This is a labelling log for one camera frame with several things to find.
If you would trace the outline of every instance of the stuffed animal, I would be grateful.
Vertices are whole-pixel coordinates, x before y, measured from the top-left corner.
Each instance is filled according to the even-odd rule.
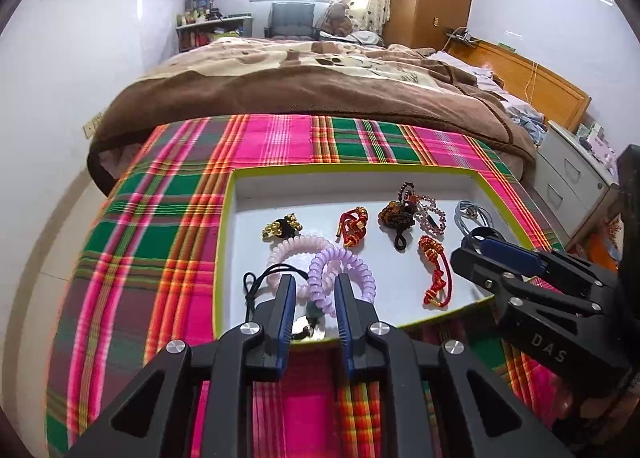
[[[351,20],[347,17],[348,6],[344,3],[334,3],[329,6],[327,17],[320,28],[323,32],[340,37],[347,37],[353,32]]]

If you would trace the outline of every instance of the electrical outlet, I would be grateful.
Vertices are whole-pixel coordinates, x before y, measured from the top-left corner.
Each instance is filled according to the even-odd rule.
[[[102,113],[99,112],[95,117],[89,120],[82,126],[82,130],[84,131],[84,135],[87,138],[91,138],[94,134],[98,126],[100,125],[100,120],[102,120]]]

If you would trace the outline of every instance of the gray cord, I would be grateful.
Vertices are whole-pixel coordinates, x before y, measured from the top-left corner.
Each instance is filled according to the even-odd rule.
[[[490,227],[491,229],[494,227],[494,219],[486,209],[483,209],[474,202],[470,202],[468,200],[462,200],[458,205],[456,205],[454,221],[464,235],[469,235],[470,231],[465,225],[464,219],[470,219],[481,227]]]

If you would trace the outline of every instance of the white drawer cabinet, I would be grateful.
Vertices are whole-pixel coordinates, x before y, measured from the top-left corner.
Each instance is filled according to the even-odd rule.
[[[567,248],[605,219],[618,195],[609,171],[554,122],[538,149],[533,188],[564,228]]]

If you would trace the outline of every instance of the plaid tablecloth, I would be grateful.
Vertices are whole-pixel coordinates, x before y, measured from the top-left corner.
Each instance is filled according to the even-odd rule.
[[[491,149],[460,134],[368,120],[287,115],[201,118],[158,127],[97,218],[66,297],[50,358],[49,453],[60,457],[170,340],[212,340],[212,282],[233,169],[300,163],[407,163],[478,170],[533,244],[560,247]],[[424,328],[469,344],[540,418],[549,372],[492,332],[489,307]],[[254,391],[257,457],[380,455],[376,384],[336,383],[334,350],[294,352],[284,380]],[[199,454],[202,406],[193,456]]]

